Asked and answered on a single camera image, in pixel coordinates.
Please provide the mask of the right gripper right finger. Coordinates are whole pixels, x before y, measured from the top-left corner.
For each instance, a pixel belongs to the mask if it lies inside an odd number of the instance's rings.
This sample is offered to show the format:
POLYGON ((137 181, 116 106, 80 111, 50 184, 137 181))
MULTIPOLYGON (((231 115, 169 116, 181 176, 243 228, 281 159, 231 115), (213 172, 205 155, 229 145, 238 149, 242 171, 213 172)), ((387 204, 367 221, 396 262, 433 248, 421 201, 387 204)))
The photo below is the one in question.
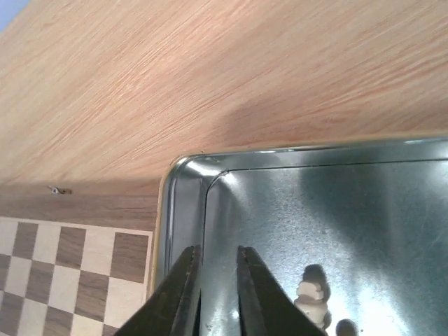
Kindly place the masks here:
POLYGON ((237 249, 237 293, 242 335, 324 335, 289 300, 258 252, 237 249))

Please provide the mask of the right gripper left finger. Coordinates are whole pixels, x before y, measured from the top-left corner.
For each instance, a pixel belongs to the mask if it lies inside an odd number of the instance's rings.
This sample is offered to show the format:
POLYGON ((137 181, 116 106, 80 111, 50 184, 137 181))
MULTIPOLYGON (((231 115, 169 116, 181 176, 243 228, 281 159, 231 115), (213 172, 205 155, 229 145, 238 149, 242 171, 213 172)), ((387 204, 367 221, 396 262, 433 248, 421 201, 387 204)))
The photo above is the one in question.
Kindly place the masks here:
POLYGON ((189 246, 148 301, 116 335, 199 335, 202 248, 189 246))

